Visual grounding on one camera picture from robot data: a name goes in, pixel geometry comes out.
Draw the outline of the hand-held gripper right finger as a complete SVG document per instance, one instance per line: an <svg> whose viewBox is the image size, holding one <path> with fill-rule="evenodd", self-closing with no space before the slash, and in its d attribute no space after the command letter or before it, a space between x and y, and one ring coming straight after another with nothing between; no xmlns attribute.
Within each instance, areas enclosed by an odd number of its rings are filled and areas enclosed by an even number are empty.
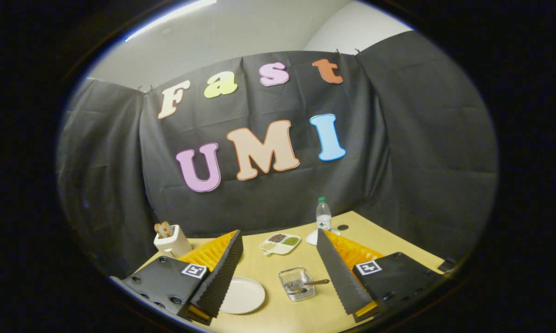
<svg viewBox="0 0 556 333"><path fill-rule="evenodd" d="M383 256L324 229L317 231L316 248L346 314L356 322L400 310L444 277L405 253Z"/></svg>

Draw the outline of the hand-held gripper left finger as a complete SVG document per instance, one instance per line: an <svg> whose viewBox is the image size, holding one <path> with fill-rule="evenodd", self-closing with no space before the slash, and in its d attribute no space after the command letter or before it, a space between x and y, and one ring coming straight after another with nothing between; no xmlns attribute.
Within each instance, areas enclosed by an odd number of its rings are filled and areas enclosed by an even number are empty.
<svg viewBox="0 0 556 333"><path fill-rule="evenodd" d="M173 315L210 324L219 313L242 252L241 231L234 230L178 259L159 256L121 283Z"/></svg>

